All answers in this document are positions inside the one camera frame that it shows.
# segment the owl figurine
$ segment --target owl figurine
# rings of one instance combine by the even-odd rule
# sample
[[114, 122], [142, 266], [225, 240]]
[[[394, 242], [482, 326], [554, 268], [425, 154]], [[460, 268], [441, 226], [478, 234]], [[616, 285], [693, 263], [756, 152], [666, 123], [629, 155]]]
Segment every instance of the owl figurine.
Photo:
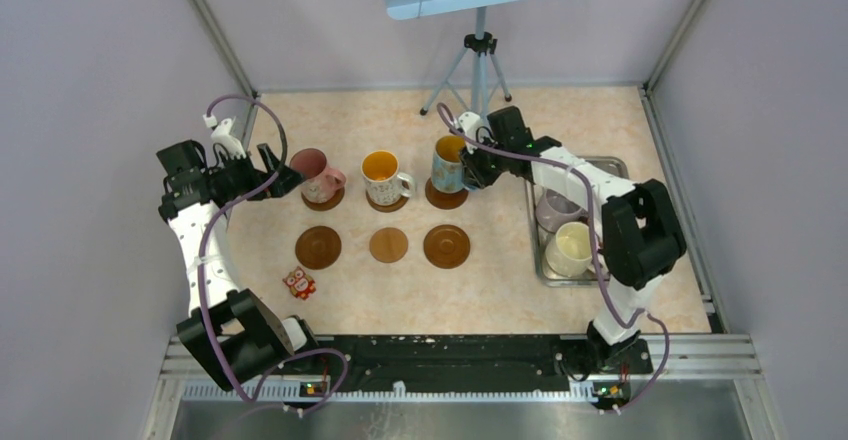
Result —
[[302, 268], [297, 267], [293, 272], [283, 279], [292, 296], [306, 300], [315, 293], [315, 280], [312, 279]]

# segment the brown coaster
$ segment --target brown coaster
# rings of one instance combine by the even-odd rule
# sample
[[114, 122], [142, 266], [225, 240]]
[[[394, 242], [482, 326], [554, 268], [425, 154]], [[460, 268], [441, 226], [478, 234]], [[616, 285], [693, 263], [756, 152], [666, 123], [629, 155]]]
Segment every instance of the brown coaster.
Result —
[[374, 203], [371, 200], [371, 197], [368, 196], [368, 192], [365, 192], [365, 198], [368, 199], [368, 205], [371, 205], [371, 208], [373, 208], [374, 210], [377, 210], [378, 212], [384, 212], [384, 213], [396, 212], [396, 211], [400, 210], [401, 207], [406, 205], [406, 202], [409, 201], [409, 197], [401, 196], [400, 200], [398, 200], [397, 202], [395, 202], [391, 205], [383, 206], [383, 205], [377, 205], [376, 203]]
[[424, 256], [439, 268], [456, 268], [471, 253], [471, 240], [456, 225], [439, 225], [424, 237]]
[[427, 186], [424, 187], [424, 194], [427, 196], [427, 200], [431, 205], [442, 210], [453, 210], [465, 203], [465, 199], [468, 198], [468, 190], [464, 188], [456, 193], [443, 193], [436, 190], [436, 187], [433, 186], [432, 179], [427, 180]]
[[395, 263], [406, 255], [409, 241], [402, 231], [387, 227], [374, 233], [369, 248], [371, 255], [377, 260], [383, 263]]
[[294, 246], [294, 254], [304, 267], [321, 270], [333, 264], [342, 253], [342, 239], [330, 227], [312, 227], [303, 232]]
[[305, 203], [306, 206], [309, 207], [310, 210], [315, 210], [316, 212], [326, 212], [327, 210], [331, 210], [336, 205], [342, 203], [342, 199], [344, 198], [344, 187], [336, 190], [336, 193], [335, 195], [333, 195], [333, 198], [327, 200], [324, 203], [312, 203], [307, 200], [302, 193], [300, 194], [300, 198], [301, 200], [303, 200], [303, 203]]

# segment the beige table surface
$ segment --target beige table surface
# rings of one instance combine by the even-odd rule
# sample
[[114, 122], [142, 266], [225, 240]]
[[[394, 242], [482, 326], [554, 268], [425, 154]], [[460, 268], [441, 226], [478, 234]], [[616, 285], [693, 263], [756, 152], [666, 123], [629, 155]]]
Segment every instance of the beige table surface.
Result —
[[[316, 147], [348, 177], [342, 203], [328, 212], [306, 208], [300, 195], [239, 205], [229, 240], [243, 287], [251, 288], [279, 316], [298, 314], [322, 334], [507, 334], [582, 333], [602, 305], [597, 288], [550, 288], [535, 276], [523, 180], [504, 174], [460, 208], [442, 211], [424, 197], [436, 140], [446, 129], [433, 107], [418, 110], [428, 91], [266, 94], [280, 116], [294, 152]], [[458, 115], [460, 108], [443, 94]], [[612, 155], [624, 160], [633, 179], [663, 174], [633, 87], [515, 89], [534, 136], [549, 135], [578, 155]], [[502, 106], [494, 100], [492, 109]], [[276, 128], [263, 112], [251, 138], [279, 154]], [[360, 173], [363, 157], [378, 149], [394, 152], [401, 170], [418, 181], [418, 195], [394, 213], [372, 210]], [[432, 227], [453, 223], [471, 238], [462, 266], [442, 270], [424, 257], [422, 242]], [[298, 262], [294, 245], [307, 228], [327, 225], [342, 239], [338, 261], [311, 272], [317, 292], [308, 300], [291, 296], [282, 278]], [[368, 242], [393, 226], [409, 239], [397, 263], [371, 257]], [[701, 296], [688, 256], [659, 288], [650, 310], [672, 332], [708, 332]], [[656, 332], [644, 322], [645, 331]]]

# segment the pink mug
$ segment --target pink mug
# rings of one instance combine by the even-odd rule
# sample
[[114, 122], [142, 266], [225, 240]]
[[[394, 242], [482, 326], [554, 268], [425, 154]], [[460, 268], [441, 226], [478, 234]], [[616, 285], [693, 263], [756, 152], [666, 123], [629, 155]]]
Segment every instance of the pink mug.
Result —
[[300, 192], [312, 203], [328, 202], [347, 182], [347, 177], [329, 166], [327, 156], [317, 148], [306, 148], [295, 153], [289, 166], [306, 177]]

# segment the stainless steel tray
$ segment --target stainless steel tray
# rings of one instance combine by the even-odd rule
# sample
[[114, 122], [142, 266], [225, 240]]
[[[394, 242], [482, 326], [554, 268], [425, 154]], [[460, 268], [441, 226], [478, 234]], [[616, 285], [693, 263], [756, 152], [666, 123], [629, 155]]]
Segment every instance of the stainless steel tray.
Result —
[[[616, 157], [583, 157], [589, 163], [611, 173], [617, 177], [629, 178], [627, 174], [627, 166], [621, 159]], [[533, 245], [533, 257], [536, 265], [536, 276], [549, 287], [586, 287], [597, 285], [597, 277], [591, 270], [586, 270], [581, 275], [576, 277], [564, 277], [548, 266], [545, 260], [545, 246], [553, 234], [536, 224], [536, 204], [541, 198], [544, 188], [526, 182], [525, 197], [527, 199], [527, 213], [530, 222], [530, 238]]]

